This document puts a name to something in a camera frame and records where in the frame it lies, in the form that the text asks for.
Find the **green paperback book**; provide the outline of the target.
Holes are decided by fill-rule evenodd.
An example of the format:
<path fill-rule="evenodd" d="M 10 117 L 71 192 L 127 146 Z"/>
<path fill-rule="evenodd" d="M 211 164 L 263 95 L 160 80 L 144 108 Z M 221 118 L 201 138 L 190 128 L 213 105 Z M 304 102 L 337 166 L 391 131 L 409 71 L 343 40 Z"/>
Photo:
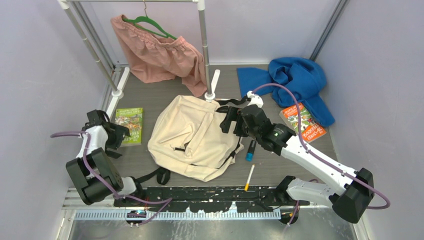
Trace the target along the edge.
<path fill-rule="evenodd" d="M 117 108 L 114 123 L 129 130 L 129 136 L 125 136 L 121 146 L 129 147 L 142 144 L 143 108 Z"/>

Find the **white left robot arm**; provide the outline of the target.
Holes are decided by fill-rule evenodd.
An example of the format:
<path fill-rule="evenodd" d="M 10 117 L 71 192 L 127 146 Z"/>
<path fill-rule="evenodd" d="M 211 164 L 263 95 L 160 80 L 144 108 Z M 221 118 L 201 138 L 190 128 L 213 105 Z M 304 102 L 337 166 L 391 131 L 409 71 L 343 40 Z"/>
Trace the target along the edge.
<path fill-rule="evenodd" d="M 112 123 L 102 110 L 88 112 L 87 118 L 80 131 L 62 133 L 83 139 L 78 155 L 65 166 L 81 200 L 92 205 L 112 196 L 116 206 L 141 206 L 146 200 L 142 186 L 132 176 L 122 177 L 111 161 L 121 156 L 116 150 L 130 135 L 129 129 Z"/>

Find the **cream canvas backpack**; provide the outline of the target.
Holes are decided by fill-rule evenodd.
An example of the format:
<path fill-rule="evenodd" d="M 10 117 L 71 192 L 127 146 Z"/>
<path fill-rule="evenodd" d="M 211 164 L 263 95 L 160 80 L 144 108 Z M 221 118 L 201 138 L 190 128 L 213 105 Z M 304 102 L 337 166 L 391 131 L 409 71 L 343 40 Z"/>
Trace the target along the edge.
<path fill-rule="evenodd" d="M 147 148 L 155 163 L 171 172 L 209 182 L 236 162 L 242 139 L 223 133 L 225 113 L 216 101 L 178 95 L 161 112 Z"/>

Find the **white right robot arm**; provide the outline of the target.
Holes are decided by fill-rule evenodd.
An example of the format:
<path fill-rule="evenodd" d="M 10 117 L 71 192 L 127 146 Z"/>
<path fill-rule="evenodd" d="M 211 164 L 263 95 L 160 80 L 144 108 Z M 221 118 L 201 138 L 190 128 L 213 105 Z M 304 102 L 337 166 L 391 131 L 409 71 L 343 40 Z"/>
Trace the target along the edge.
<path fill-rule="evenodd" d="M 276 197 L 281 204 L 312 202 L 332 208 L 349 223 L 359 222 L 374 198 L 370 189 L 374 179 L 369 170 L 345 166 L 303 142 L 285 124 L 272 123 L 262 109 L 262 99 L 256 94 L 249 93 L 241 100 L 219 99 L 217 102 L 220 105 L 217 112 L 225 114 L 219 125 L 223 133 L 229 133 L 231 124 L 235 123 L 234 135 L 251 137 L 264 150 L 297 163 L 322 181 L 310 182 L 287 175 L 276 187 Z"/>

